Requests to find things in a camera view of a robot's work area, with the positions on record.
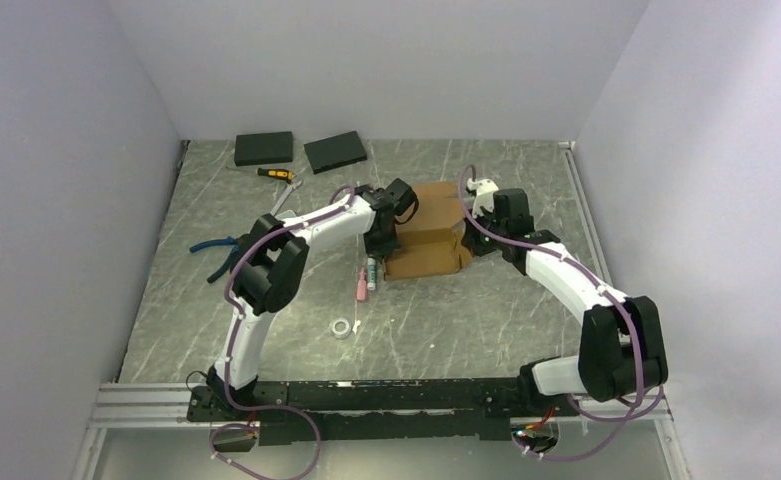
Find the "silver combination wrench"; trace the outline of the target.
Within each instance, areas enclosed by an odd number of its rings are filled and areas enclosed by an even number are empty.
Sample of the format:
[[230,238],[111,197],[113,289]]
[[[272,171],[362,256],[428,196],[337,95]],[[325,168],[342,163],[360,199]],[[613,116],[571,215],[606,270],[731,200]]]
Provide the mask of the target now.
[[292,180],[287,187],[283,190],[281,195],[276,200],[273,207],[270,209],[270,214],[276,216],[282,209],[283,205],[289,198],[289,196],[303,183],[302,180]]

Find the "aluminium frame rail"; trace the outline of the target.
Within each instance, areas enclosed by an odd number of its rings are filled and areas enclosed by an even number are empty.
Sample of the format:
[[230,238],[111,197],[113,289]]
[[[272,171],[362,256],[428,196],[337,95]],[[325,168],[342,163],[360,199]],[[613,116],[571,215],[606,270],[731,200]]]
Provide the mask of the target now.
[[106,383],[96,396],[89,427],[156,429],[190,426],[191,392],[183,383]]

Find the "green white glue stick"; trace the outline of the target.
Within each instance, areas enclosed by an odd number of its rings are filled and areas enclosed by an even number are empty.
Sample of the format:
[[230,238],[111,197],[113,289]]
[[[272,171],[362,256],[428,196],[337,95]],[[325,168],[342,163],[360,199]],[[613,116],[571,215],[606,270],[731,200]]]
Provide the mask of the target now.
[[375,291],[378,281],[378,263],[372,258],[368,257],[366,262],[366,285],[368,291]]

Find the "brown cardboard box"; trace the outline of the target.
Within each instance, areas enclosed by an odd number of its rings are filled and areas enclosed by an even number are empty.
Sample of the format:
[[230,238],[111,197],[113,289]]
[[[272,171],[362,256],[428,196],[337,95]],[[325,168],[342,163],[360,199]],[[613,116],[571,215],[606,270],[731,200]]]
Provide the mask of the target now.
[[413,190],[419,209],[409,222],[396,227],[401,248],[383,261],[387,281],[453,275],[472,259],[462,244],[465,216],[457,186],[432,182]]

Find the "pink marker pen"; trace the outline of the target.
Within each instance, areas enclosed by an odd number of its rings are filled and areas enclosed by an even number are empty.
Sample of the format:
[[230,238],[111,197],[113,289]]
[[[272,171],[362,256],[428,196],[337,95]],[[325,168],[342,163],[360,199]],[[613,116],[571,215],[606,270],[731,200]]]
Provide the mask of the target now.
[[368,299],[367,271],[362,267],[358,274],[355,298],[357,302],[364,302]]

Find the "yellow black screwdriver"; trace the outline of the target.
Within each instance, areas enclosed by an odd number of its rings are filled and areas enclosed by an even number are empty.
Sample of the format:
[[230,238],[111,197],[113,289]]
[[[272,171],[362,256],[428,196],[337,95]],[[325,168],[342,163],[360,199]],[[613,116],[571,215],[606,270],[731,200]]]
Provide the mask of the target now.
[[258,167],[256,169],[256,174],[260,177],[280,180],[288,184],[291,184],[295,177],[295,174],[292,171],[287,169],[277,169],[277,168],[267,169],[267,168]]

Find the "black foam block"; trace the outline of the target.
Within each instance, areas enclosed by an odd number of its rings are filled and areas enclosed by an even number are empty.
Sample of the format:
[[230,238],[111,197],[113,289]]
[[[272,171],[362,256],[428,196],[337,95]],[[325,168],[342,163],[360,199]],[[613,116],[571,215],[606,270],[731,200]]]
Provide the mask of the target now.
[[234,164],[237,167],[283,164],[293,161],[292,131],[253,133],[235,138]]
[[314,175],[366,161],[368,154],[357,131],[306,143],[304,152]]

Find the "black foam block right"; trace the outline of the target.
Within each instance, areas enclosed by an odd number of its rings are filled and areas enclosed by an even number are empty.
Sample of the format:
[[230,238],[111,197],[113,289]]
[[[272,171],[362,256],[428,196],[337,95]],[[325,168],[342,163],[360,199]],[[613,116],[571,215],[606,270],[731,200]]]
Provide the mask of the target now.
[[368,154],[357,131],[306,143],[304,152],[314,175],[366,161]]

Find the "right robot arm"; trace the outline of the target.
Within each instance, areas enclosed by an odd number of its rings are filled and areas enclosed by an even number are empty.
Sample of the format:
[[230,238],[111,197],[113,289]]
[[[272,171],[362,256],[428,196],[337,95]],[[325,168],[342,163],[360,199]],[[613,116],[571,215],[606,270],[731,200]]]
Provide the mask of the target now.
[[540,415],[556,397],[588,395],[622,400],[662,386],[668,379],[659,312],[647,296],[629,296],[579,262],[548,230],[538,230],[519,188],[469,180],[463,244],[473,255],[499,252],[520,274],[537,282],[578,322],[579,351],[534,361],[518,375],[517,401]]

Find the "black foam block left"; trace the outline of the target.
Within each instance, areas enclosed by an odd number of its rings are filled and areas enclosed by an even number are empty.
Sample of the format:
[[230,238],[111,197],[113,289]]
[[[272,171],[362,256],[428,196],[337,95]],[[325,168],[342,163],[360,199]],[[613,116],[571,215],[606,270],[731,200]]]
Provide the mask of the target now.
[[293,161],[292,131],[253,133],[235,138],[234,164],[237,167],[283,164]]

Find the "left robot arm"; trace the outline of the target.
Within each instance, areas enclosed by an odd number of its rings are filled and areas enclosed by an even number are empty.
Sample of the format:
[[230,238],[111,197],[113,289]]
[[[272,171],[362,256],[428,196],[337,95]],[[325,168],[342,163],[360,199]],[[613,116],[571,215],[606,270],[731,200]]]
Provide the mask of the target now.
[[342,187],[329,205],[302,216],[256,220],[228,266],[224,298],[232,321],[207,373],[214,407],[224,417],[238,420],[251,411],[266,336],[276,313],[295,298],[310,254],[360,236],[368,257],[387,259],[401,248],[397,227],[418,206],[413,188],[395,179],[386,188]]

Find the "clear tape roll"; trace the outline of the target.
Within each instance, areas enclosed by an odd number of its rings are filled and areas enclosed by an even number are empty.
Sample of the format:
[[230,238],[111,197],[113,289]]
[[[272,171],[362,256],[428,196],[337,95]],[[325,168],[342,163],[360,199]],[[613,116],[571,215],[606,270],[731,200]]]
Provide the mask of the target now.
[[345,318],[338,318],[331,322],[330,332],[336,339],[345,339],[352,333],[352,325]]

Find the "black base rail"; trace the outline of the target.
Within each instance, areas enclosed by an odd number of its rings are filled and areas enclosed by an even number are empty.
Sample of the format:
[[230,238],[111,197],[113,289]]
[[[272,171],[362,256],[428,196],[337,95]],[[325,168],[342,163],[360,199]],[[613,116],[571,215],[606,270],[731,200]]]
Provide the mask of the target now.
[[565,395],[517,377],[258,381],[227,402],[217,378],[192,388],[191,423],[259,424],[262,446],[295,442],[475,437],[501,441],[525,422],[572,416]]

